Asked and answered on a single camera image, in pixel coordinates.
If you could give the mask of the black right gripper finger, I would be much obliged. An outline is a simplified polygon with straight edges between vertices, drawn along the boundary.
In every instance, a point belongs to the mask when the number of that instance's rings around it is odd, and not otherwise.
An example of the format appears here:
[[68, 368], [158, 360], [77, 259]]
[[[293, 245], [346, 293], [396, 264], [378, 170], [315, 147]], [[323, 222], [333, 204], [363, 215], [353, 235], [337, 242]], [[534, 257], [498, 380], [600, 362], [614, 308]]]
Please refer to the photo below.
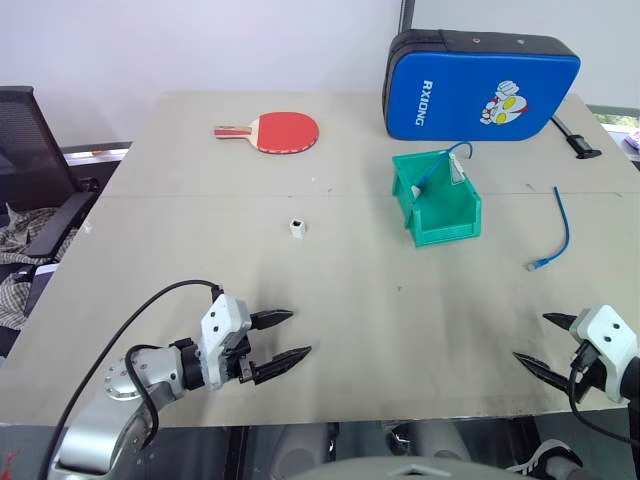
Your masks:
[[519, 352], [513, 352], [512, 355], [536, 378], [569, 395], [570, 383], [567, 377], [552, 371], [546, 363], [532, 356]]
[[544, 313], [542, 317], [566, 331], [570, 331], [572, 325], [577, 320], [576, 315], [570, 315], [570, 314], [559, 313], [559, 312]]

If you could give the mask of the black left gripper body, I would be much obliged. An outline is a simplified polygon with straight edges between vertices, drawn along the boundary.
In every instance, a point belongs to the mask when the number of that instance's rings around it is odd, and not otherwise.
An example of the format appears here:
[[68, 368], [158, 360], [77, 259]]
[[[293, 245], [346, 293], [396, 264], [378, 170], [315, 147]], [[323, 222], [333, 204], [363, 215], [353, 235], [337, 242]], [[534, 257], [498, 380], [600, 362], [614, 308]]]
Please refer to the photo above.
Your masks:
[[224, 382], [238, 379], [245, 383], [253, 379], [253, 367], [248, 355], [251, 344], [246, 334], [228, 335], [223, 342], [222, 351], [222, 379]]

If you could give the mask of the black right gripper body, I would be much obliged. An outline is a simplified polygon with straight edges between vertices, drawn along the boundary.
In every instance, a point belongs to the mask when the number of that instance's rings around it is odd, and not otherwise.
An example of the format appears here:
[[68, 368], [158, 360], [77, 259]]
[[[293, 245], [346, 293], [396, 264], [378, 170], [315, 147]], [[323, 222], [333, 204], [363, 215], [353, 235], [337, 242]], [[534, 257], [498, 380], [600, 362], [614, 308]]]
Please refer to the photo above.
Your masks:
[[575, 352], [570, 365], [568, 396], [572, 404], [580, 403], [591, 388], [602, 392], [606, 386], [606, 368], [600, 353], [587, 340]]

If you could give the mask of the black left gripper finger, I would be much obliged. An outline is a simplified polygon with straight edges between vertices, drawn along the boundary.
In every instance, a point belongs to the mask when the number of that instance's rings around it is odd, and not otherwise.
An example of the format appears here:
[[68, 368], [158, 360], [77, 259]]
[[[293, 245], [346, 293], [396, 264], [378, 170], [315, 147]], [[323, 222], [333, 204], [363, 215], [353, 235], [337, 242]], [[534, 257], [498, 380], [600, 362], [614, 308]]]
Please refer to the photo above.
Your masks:
[[264, 310], [252, 313], [250, 315], [251, 329], [264, 330], [272, 328], [284, 322], [293, 315], [294, 313], [291, 310], [286, 309]]
[[255, 385], [272, 380], [295, 367], [312, 350], [311, 346], [299, 347], [278, 354], [271, 361], [252, 367], [252, 380]]

